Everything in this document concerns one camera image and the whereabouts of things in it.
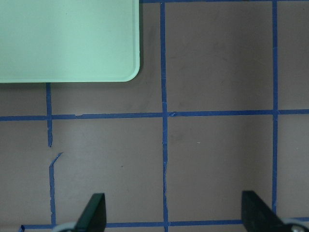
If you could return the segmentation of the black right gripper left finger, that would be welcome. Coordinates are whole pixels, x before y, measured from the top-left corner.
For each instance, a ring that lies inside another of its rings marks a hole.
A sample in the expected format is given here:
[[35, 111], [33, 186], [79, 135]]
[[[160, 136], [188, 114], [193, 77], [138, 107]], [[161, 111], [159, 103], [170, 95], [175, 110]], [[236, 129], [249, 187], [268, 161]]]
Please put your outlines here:
[[95, 193], [77, 220], [75, 232], [103, 232], [107, 224], [106, 201], [104, 193]]

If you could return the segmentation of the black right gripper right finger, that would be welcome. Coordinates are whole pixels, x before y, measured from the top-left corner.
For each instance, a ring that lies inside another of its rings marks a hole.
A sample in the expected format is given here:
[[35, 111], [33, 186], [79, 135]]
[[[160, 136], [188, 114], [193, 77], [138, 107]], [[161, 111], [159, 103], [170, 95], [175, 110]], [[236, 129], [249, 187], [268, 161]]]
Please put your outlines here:
[[286, 225], [252, 190], [241, 195], [241, 220], [247, 232], [286, 232]]

